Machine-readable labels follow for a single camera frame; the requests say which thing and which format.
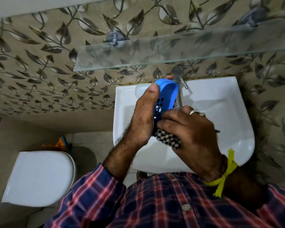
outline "glass shelf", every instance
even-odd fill
[[[285,49],[285,19],[256,28],[197,30],[151,38],[86,45],[80,48],[74,72],[122,66],[168,63]]]

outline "person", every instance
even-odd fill
[[[223,195],[207,186],[222,177],[227,157],[220,153],[214,125],[193,108],[167,110],[157,127],[174,134],[174,152],[196,174],[162,173],[122,184],[137,151],[148,143],[159,97],[152,83],[137,100],[128,129],[103,164],[83,176],[44,227],[285,227],[285,190],[261,185],[242,167],[227,176]]]

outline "plaid shirt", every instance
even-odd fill
[[[213,191],[186,172],[155,175],[126,189],[99,164],[44,227],[285,227],[285,190],[269,185],[269,201],[257,215]]]

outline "washbasin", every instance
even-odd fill
[[[228,149],[235,150],[235,161],[241,166],[246,163],[254,150],[254,133],[244,105],[236,78],[221,77],[187,81],[189,89],[182,88],[182,103],[189,105],[214,123],[218,145],[221,153],[227,155]],[[135,88],[138,85],[118,86],[115,95],[115,111],[113,122],[113,142],[118,139],[128,127],[137,97]],[[163,172],[192,172],[186,164],[163,143],[151,137],[148,144],[141,148],[132,167],[159,174]]]

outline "faucet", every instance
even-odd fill
[[[177,93],[176,100],[174,103],[174,108],[180,109],[183,107],[182,100],[181,100],[181,87],[182,87],[181,84],[184,85],[185,89],[188,89],[188,86],[182,78],[184,71],[181,67],[179,67],[179,66],[173,67],[171,70],[171,73],[174,76],[173,81],[178,84],[178,93]]]

